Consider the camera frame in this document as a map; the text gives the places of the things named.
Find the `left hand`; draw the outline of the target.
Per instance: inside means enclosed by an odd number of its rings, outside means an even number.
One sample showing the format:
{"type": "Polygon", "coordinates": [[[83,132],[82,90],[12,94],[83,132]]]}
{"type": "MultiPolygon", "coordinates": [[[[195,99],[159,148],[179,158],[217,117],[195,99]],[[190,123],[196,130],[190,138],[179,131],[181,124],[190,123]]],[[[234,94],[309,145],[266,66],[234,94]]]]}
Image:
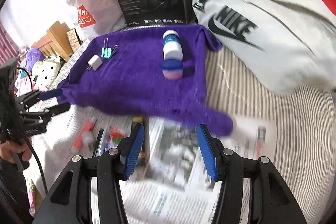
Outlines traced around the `left hand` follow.
{"type": "Polygon", "coordinates": [[[2,160],[8,161],[12,164],[15,163],[14,158],[12,157],[12,153],[22,153],[22,160],[28,161],[32,152],[30,151],[28,145],[25,144],[17,144],[14,141],[7,140],[5,143],[1,143],[0,147],[0,157],[2,160]]]}

